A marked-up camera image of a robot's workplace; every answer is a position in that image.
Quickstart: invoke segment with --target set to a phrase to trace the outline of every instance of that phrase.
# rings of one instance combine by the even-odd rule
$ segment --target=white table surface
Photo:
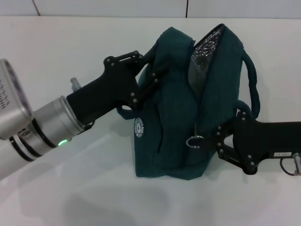
[[[168,27],[200,40],[225,23],[258,72],[261,121],[301,121],[301,20],[0,17],[0,57],[34,110],[103,73],[103,59],[142,54]],[[250,102],[245,66],[240,99]],[[279,160],[258,173],[215,156],[203,177],[136,178],[133,121],[116,111],[0,182],[1,226],[299,226],[301,179]],[[285,161],[292,170],[293,161]]]

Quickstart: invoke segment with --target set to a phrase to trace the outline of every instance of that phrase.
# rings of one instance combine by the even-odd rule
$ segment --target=cable
[[[280,159],[280,167],[281,167],[281,169],[284,171],[284,173],[286,173],[287,175],[290,175],[290,176],[295,176],[295,174],[290,173],[290,172],[286,171],[286,169],[284,169],[284,166],[283,166],[283,164],[282,164],[282,161],[283,161],[283,158]]]

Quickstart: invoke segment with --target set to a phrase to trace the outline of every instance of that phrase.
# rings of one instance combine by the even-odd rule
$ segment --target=circular logo patch
[[[144,133],[144,125],[143,125],[143,121],[140,118],[135,119],[134,129],[135,129],[136,136],[142,137]]]

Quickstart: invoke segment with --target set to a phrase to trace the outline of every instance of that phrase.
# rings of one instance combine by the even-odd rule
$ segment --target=metal ring
[[[188,139],[186,140],[186,145],[187,145],[188,147],[191,147],[191,148],[200,148],[200,146],[191,146],[191,145],[189,144],[189,141],[192,140],[192,139],[204,139],[204,137],[202,137],[202,136],[192,136],[192,137],[190,137],[190,138],[188,138]]]

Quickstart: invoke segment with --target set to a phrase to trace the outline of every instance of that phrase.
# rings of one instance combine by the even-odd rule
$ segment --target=label sticker
[[[289,157],[291,156],[291,152],[275,152],[274,157]]]
[[[142,137],[144,133],[144,125],[143,121],[140,118],[135,119],[134,130],[137,137]]]

